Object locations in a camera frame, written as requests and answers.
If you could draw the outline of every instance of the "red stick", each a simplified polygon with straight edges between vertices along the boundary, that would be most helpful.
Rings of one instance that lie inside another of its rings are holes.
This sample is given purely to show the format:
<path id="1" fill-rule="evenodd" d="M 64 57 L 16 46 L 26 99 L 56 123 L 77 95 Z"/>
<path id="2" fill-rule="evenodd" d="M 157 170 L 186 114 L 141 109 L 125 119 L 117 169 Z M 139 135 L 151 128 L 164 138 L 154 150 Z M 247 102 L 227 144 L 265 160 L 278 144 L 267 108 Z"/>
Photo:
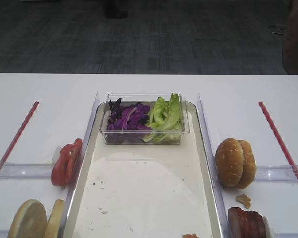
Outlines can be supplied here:
<path id="1" fill-rule="evenodd" d="M 291 166 L 293 166 L 293 168 L 294 168 L 294 173 L 295 173 L 295 175 L 296 175 L 296 177 L 297 177 L 297 179 L 298 179 L 298 170 L 297 170 L 297 168 L 295 167 L 295 162 L 294 162 L 294 160 L 292 159 L 292 156 L 290 155 L 290 153 L 289 153 L 289 151 L 288 151 L 288 149 L 287 149 L 287 147 L 286 147 L 286 145 L 285 145 L 285 143 L 284 143 L 282 137 L 279 135 L 279 132 L 278 132 L 278 130 L 277 130 L 277 128 L 276 128 L 276 126 L 275 126 L 275 124 L 274 124 L 272 118 L 270 117 L 270 115 L 269 115 L 269 113 L 268 113 L 268 111 L 267 111 L 267 109 L 266 109 L 264 103 L 263 103 L 263 102 L 259 102 L 258 104 L 259 104 L 260 108 L 262 109 L 262 111 L 263 111 L 263 113 L 264 113 L 264 115 L 265 115 L 265 117 L 266 117 L 266 120 L 268 121 L 268 123 L 269 123 L 269 125 L 270 125 L 270 128 L 272 129 L 272 131 L 273 131 L 273 133 L 274 133 L 274 135 L 275 135 L 275 137 L 276 137 L 276 139 L 277 139 L 277 141 L 278 141 L 278 143 L 279 143 L 281 149 L 283 150 L 283 153 L 284 153 L 285 157 L 287 158 L 288 163 L 289 163 Z"/>
<path id="2" fill-rule="evenodd" d="M 6 150 L 5 154 L 3 155 L 2 159 L 0 160 L 0 170 L 2 168 L 3 163 L 7 160 L 8 156 L 10 155 L 12 149 L 14 148 L 15 144 L 17 143 L 20 135 L 22 134 L 23 130 L 25 129 L 26 125 L 28 124 L 28 122 L 30 121 L 32 115 L 34 114 L 36 108 L 38 107 L 39 102 L 35 102 L 31 108 L 31 110 L 29 111 L 28 115 L 26 116 L 26 118 L 24 119 L 24 122 L 22 123 L 21 127 L 19 128 L 18 132 L 16 133 L 16 135 L 14 136 L 13 140 L 11 141 L 8 149 Z"/>

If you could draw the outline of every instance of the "cable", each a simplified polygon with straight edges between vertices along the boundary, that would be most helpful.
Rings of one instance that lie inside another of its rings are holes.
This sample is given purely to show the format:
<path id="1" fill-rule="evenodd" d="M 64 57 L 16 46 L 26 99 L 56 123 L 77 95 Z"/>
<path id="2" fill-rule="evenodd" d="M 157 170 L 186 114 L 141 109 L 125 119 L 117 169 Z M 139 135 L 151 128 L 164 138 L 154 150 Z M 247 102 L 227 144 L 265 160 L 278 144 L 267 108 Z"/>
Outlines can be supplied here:
<path id="1" fill-rule="evenodd" d="M 273 33 L 273 34 L 276 34 L 276 35 L 286 35 L 287 33 L 281 33 L 279 31 L 287 31 L 287 28 L 279 28 L 278 30 L 276 31 L 271 31 L 269 29 L 269 27 L 278 27 L 278 26 L 286 26 L 286 25 L 277 25 L 277 26 L 266 26 L 266 30 L 268 30 L 270 33 Z"/>

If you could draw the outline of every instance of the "bread crumb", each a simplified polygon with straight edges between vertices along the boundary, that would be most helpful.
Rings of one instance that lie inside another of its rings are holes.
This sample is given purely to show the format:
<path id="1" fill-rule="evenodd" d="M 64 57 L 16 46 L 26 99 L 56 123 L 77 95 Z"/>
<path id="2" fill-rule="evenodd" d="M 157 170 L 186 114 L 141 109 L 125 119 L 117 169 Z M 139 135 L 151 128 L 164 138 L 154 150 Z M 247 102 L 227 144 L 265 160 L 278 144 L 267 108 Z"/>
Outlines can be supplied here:
<path id="1" fill-rule="evenodd" d="M 242 194 L 242 195 L 236 197 L 236 201 L 237 202 L 240 202 L 241 204 L 243 204 L 246 209 L 249 209 L 250 208 L 250 201 L 251 200 L 252 199 L 250 199 L 249 197 L 247 197 L 245 194 Z"/>

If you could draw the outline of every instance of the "hamburger bun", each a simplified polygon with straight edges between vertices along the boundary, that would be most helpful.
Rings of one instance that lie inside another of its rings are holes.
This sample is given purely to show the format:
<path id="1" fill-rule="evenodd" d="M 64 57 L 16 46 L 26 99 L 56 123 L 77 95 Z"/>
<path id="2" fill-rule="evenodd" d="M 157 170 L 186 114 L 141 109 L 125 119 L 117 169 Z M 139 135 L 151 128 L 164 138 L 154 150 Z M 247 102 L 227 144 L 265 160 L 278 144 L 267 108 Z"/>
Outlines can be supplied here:
<path id="1" fill-rule="evenodd" d="M 41 202 L 30 199 L 16 212 L 8 238 L 42 238 L 46 227 L 46 211 Z"/>
<path id="2" fill-rule="evenodd" d="M 244 164 L 242 176 L 236 185 L 239 189 L 244 189 L 249 186 L 256 175 L 256 163 L 252 151 L 252 146 L 246 140 L 239 140 L 239 144 L 242 147 L 244 153 Z"/>
<path id="3" fill-rule="evenodd" d="M 63 200 L 59 199 L 55 201 L 43 238 L 58 237 L 64 208 L 65 202 Z"/>
<path id="4" fill-rule="evenodd" d="M 224 186 L 236 186 L 243 173 L 244 153 L 240 143 L 228 138 L 217 148 L 215 163 L 218 177 Z"/>

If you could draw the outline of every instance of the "sliced tomato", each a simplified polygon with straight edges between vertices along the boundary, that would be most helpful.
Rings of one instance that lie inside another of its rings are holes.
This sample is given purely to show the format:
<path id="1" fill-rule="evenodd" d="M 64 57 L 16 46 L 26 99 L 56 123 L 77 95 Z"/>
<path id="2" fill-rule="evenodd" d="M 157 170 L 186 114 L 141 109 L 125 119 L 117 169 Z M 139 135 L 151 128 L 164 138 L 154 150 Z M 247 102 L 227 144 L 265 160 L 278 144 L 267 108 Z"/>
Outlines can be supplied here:
<path id="1" fill-rule="evenodd" d="M 78 138 L 74 144 L 67 144 L 61 149 L 61 155 L 51 173 L 51 182 L 54 186 L 65 186 L 72 180 L 82 145 L 82 139 Z"/>

